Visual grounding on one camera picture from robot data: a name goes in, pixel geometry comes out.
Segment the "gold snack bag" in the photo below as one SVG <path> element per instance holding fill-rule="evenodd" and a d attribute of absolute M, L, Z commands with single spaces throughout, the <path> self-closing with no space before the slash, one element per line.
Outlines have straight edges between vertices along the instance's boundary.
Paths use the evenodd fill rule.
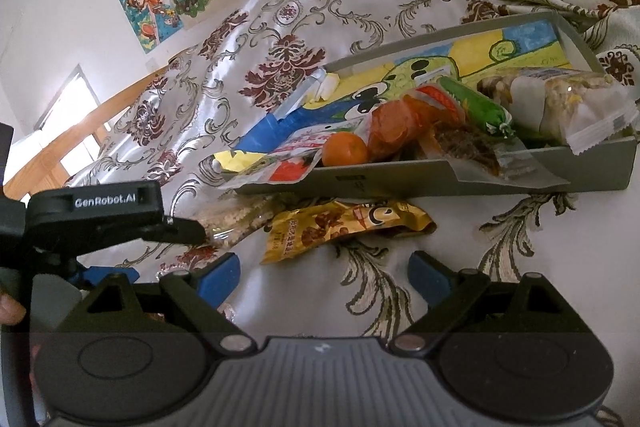
<path fill-rule="evenodd" d="M 431 233 L 436 224 L 421 208 L 404 201 L 358 204 L 331 201 L 281 212 L 273 219 L 262 264 L 293 259 L 336 237 L 391 227 Z"/>

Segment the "wooden bed frame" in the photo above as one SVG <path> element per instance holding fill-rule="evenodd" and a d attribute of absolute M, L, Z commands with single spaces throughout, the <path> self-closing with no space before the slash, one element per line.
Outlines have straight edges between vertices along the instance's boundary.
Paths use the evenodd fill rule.
<path fill-rule="evenodd" d="M 80 123 L 58 136 L 4 186 L 7 197 L 21 200 L 27 194 L 62 187 L 69 175 L 60 164 L 60 160 L 87 136 L 93 135 L 98 144 L 102 145 L 106 137 L 104 123 L 132 105 L 151 80 L 165 71 L 166 66 L 127 87 L 89 113 Z"/>

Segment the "black circular disc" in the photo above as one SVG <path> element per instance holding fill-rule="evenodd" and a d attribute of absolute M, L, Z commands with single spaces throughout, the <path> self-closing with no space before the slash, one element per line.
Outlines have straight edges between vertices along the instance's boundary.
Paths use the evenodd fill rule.
<path fill-rule="evenodd" d="M 439 362 L 463 401 L 521 423 L 590 411 L 613 379 L 609 353 L 589 333 L 457 333 L 443 345 Z"/>
<path fill-rule="evenodd" d="M 54 410 L 86 422 L 131 422 L 174 407 L 199 385 L 206 352 L 191 334 L 54 333 L 34 375 Z"/>

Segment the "patterned fabric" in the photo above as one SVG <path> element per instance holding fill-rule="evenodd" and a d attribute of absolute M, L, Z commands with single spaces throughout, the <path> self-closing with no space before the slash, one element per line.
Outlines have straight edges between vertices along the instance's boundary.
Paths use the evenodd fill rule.
<path fill-rule="evenodd" d="M 212 153 L 233 146 L 314 68 L 425 32 L 545 9 L 583 32 L 620 82 L 630 90 L 640 86 L 640 0 L 249 0 L 151 82 L 114 126 L 98 161 L 72 183 L 158 180 L 166 211 L 191 217 L 219 196 L 223 179 Z M 259 264 L 267 234 L 258 230 L 234 248 L 242 279 L 225 313 L 258 341 L 266 335 L 388 339 L 427 309 L 407 280 L 414 250 L 429 251 L 452 269 L 479 266 L 504 281 L 541 271 L 610 350 L 616 380 L 607 405 L 636 425 L 638 176 L 625 191 L 579 198 L 418 198 L 413 202 L 438 224 L 431 236 L 365 235 L 270 266 Z M 134 266 L 145 282 L 158 272 L 205 266 L 221 253 L 138 241 L 83 261 Z M 622 425 L 610 410 L 600 417 Z"/>

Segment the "human hand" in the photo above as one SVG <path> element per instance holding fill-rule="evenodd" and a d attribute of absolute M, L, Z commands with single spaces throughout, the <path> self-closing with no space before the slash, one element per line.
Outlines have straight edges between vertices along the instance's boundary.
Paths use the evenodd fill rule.
<path fill-rule="evenodd" d="M 15 326 L 26 314 L 24 306 L 0 287 L 0 325 Z"/>

